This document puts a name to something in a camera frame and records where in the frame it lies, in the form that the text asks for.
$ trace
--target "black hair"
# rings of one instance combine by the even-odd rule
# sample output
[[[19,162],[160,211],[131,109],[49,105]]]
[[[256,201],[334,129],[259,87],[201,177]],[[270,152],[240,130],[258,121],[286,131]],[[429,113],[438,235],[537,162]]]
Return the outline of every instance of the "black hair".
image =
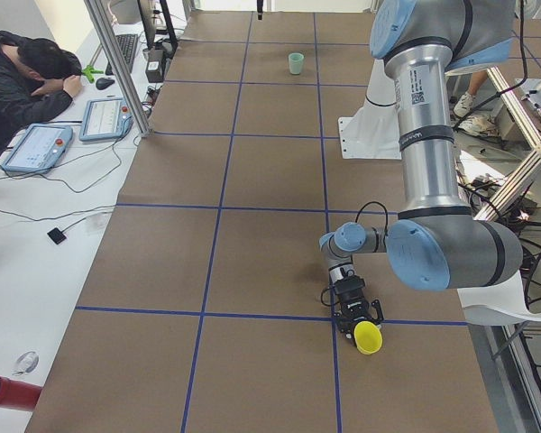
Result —
[[[30,39],[18,47],[20,61],[43,78],[67,78],[72,75],[72,63],[64,51],[49,39]]]

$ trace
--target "white table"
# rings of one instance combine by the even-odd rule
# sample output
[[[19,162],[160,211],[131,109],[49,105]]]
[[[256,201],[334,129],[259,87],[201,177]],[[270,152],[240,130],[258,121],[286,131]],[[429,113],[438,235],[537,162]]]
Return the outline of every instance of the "white table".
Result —
[[[115,32],[140,33],[141,25],[120,25]],[[83,66],[92,59],[98,45],[94,31],[77,55]],[[133,66],[133,81],[143,100],[149,86],[144,70],[146,62],[139,44]],[[105,54],[95,64],[104,70]],[[121,96],[117,82],[100,91],[82,77],[83,92],[74,104],[55,120],[81,120],[91,99]],[[82,143],[79,126],[74,126],[74,140],[60,163],[101,150],[112,142]],[[76,194],[60,182],[40,177],[0,180],[0,209],[33,218],[56,217],[74,211],[113,205],[136,153],[140,137],[136,127],[115,146],[122,159],[120,167],[87,191]],[[51,170],[47,176],[64,179],[74,189],[83,189],[110,171],[118,160],[111,149],[81,158]],[[0,178],[5,174],[0,169]],[[110,209],[67,216],[55,221],[30,222],[19,216],[0,213],[0,375],[39,385],[46,381],[60,341],[64,335],[78,295],[102,240],[109,215],[101,216],[98,225],[83,221],[66,233],[68,239],[54,244],[46,235],[52,228],[64,229],[79,219]],[[34,351],[40,361],[37,368],[22,377],[13,377],[19,355]],[[23,432],[30,412],[0,408],[0,433]]]

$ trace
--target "black computer mouse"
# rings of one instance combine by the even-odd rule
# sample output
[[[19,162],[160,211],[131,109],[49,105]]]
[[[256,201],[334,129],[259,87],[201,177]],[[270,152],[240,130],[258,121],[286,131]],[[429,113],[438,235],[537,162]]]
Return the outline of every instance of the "black computer mouse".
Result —
[[[115,81],[111,78],[105,78],[105,77],[101,77],[99,79],[96,80],[96,88],[98,90],[104,90],[105,88],[107,88],[108,86],[111,86],[115,83]]]

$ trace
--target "black jacket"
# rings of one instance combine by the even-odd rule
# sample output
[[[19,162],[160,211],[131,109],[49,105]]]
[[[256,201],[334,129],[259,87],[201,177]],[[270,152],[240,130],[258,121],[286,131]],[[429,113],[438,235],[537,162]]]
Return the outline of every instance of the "black jacket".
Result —
[[[20,46],[28,38],[0,31],[0,45]],[[72,71],[80,75],[80,61],[64,51],[74,66]],[[31,93],[42,83],[24,78],[14,64],[0,49],[0,149],[4,148],[20,129],[32,123],[47,122],[72,103],[72,97],[59,90],[46,97],[31,97]]]

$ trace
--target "green cup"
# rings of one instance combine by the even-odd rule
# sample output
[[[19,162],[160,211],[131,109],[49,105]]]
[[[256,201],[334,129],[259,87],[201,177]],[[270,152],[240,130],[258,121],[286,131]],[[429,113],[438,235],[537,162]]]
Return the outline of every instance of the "green cup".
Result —
[[[303,71],[305,56],[300,52],[291,52],[289,54],[289,71],[292,75],[300,75]]]

